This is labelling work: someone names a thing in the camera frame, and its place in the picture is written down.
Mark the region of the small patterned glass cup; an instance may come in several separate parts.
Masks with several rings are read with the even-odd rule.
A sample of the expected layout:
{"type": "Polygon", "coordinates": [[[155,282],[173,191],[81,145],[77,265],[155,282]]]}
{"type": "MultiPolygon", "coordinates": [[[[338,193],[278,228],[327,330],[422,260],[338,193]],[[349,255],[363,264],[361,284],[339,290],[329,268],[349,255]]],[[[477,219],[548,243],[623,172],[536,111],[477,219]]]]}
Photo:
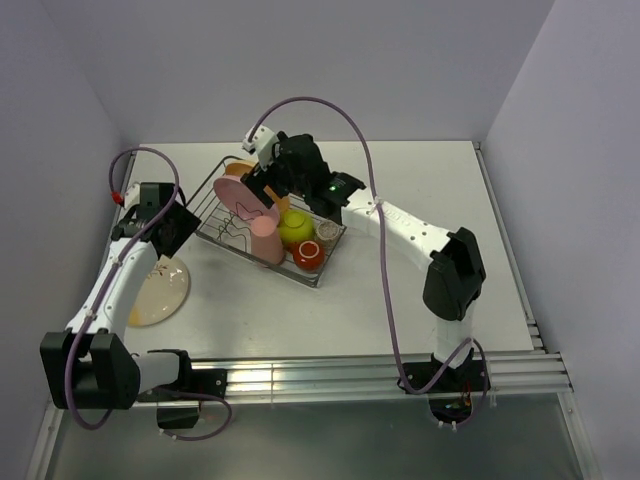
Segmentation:
{"type": "Polygon", "coordinates": [[[341,228],[330,220],[319,222],[315,227],[315,240],[325,248],[332,247],[341,234],[341,228]]]}

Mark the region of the pink plastic cup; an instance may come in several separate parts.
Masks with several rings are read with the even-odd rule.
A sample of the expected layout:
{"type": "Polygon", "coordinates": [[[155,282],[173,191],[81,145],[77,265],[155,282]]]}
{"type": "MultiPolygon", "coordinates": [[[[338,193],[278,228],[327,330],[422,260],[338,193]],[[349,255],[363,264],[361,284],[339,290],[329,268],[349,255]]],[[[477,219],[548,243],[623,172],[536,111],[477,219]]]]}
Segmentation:
{"type": "Polygon", "coordinates": [[[278,224],[268,216],[255,218],[250,225],[251,254],[271,264],[280,264],[285,257],[278,224]]]}

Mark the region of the lime green bowl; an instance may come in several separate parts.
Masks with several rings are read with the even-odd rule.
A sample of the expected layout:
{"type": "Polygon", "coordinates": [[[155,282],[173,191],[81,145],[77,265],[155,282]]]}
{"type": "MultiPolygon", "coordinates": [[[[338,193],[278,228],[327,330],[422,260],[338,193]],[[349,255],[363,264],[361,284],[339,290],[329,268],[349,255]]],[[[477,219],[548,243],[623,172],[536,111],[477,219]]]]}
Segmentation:
{"type": "Polygon", "coordinates": [[[312,217],[300,210],[289,209],[281,215],[278,232],[285,246],[314,238],[312,217]]]}

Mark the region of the orange brown ceramic mug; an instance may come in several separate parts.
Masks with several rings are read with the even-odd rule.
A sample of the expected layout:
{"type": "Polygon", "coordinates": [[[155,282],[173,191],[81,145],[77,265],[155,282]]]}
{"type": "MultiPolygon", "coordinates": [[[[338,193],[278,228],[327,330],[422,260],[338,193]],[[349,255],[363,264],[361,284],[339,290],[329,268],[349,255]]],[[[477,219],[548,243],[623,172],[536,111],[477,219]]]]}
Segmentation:
{"type": "Polygon", "coordinates": [[[315,272],[325,262],[324,247],[314,240],[293,243],[289,250],[295,265],[304,272],[315,272]]]}

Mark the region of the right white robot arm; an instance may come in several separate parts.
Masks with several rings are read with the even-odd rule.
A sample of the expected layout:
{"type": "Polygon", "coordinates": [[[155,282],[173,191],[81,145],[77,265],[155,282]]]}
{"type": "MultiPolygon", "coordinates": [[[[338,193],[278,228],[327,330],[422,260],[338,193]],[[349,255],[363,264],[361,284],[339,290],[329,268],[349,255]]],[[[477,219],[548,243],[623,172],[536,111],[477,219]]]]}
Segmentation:
{"type": "Polygon", "coordinates": [[[475,235],[431,225],[382,200],[371,184],[332,170],[309,134],[289,137],[260,126],[242,147],[257,164],[241,181],[266,207],[296,195],[317,216],[378,239],[425,274],[423,302],[438,319],[433,378],[443,389],[457,388],[471,357],[468,316],[486,279],[475,235]]]}

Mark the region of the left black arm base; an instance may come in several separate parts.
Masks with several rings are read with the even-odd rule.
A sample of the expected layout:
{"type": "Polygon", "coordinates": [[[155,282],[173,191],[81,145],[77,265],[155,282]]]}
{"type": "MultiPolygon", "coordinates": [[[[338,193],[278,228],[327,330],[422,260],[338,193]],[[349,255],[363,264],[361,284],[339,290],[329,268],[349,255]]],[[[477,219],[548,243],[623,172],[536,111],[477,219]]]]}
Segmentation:
{"type": "Polygon", "coordinates": [[[161,434],[183,441],[211,438],[230,423],[232,410],[225,400],[228,371],[224,368],[199,369],[186,350],[150,350],[134,357],[140,371],[137,400],[156,404],[156,423],[161,434]],[[227,411],[223,423],[210,434],[186,436],[200,419],[205,402],[220,403],[227,411]]]}

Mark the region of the pink plastic plate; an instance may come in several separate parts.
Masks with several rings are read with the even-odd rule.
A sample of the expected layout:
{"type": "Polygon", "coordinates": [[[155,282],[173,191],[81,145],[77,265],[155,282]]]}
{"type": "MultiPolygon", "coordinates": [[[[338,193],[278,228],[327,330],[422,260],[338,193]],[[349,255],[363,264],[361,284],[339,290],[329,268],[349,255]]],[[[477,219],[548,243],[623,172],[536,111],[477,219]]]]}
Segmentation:
{"type": "Polygon", "coordinates": [[[278,224],[280,212],[275,204],[266,207],[238,177],[223,175],[213,182],[214,193],[223,206],[242,221],[251,223],[265,216],[278,224]]]}

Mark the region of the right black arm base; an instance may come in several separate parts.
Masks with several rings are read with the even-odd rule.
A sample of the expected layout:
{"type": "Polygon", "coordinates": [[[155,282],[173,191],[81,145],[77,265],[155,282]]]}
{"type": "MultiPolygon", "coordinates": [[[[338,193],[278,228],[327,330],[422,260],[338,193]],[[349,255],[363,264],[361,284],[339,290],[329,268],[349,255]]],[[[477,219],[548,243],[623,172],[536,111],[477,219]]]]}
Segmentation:
{"type": "MultiPolygon", "coordinates": [[[[428,362],[407,362],[402,366],[410,387],[419,390],[436,376],[442,364],[432,355],[428,362]]],[[[447,367],[424,393],[439,428],[456,431],[485,406],[491,388],[486,367],[486,362],[473,358],[459,368],[447,367]]]]}

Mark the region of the cream yellow floral plate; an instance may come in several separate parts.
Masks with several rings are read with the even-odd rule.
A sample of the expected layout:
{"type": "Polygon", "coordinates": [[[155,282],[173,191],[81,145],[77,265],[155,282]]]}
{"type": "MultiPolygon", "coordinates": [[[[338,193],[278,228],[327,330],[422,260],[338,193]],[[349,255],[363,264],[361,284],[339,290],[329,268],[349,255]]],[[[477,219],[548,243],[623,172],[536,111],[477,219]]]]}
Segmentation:
{"type": "Polygon", "coordinates": [[[147,275],[131,310],[128,326],[149,327],[167,320],[186,301],[191,277],[178,257],[162,256],[147,275]]]}

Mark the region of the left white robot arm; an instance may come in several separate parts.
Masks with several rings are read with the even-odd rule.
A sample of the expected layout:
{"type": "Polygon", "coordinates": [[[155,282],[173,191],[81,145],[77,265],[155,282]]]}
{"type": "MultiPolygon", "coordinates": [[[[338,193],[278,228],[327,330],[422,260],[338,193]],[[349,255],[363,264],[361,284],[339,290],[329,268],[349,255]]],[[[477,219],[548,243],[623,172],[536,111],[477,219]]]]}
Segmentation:
{"type": "Polygon", "coordinates": [[[199,225],[168,182],[142,182],[112,228],[102,271],[78,313],[48,332],[40,355],[53,402],[60,409],[124,410],[159,387],[183,399],[195,386],[191,360],[180,349],[130,353],[123,337],[138,294],[161,257],[172,257],[199,225]]]}

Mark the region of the orange plastic plate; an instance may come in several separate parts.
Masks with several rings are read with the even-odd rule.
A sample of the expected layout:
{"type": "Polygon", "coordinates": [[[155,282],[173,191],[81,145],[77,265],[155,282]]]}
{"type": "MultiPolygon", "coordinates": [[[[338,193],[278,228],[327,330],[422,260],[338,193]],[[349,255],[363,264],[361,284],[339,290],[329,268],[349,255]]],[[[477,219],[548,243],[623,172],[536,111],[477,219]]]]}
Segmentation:
{"type": "MultiPolygon", "coordinates": [[[[237,160],[225,166],[225,174],[241,178],[249,173],[256,165],[255,162],[247,160],[237,160]]],[[[269,186],[264,188],[266,194],[274,201],[280,213],[284,213],[290,208],[290,198],[288,196],[279,197],[269,186]]]]}

